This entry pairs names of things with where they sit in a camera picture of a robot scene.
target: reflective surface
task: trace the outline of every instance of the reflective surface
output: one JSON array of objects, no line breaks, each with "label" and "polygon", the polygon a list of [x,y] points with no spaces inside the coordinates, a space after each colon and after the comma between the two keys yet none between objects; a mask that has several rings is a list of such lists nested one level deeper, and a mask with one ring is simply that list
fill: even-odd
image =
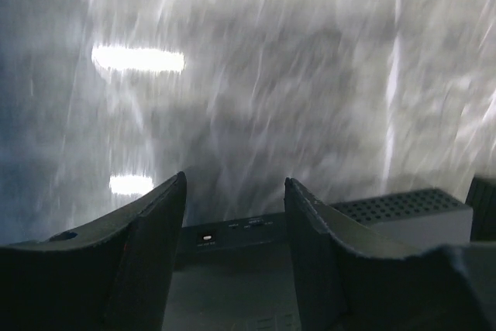
[{"label": "reflective surface", "polygon": [[[464,199],[496,174],[494,2],[0,0],[0,243],[143,190],[111,178],[179,170],[188,225],[282,211],[287,176],[329,202],[425,183]],[[102,66],[97,46],[184,68]]]}]

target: shiny surface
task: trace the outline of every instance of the shiny surface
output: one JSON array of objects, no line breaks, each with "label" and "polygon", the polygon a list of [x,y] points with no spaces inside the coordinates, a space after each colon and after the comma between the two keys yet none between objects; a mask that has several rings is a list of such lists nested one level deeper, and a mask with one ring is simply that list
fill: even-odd
[{"label": "shiny surface", "polygon": [[[0,243],[186,170],[199,224],[496,174],[494,0],[0,0]],[[94,46],[184,55],[101,69]]]}]

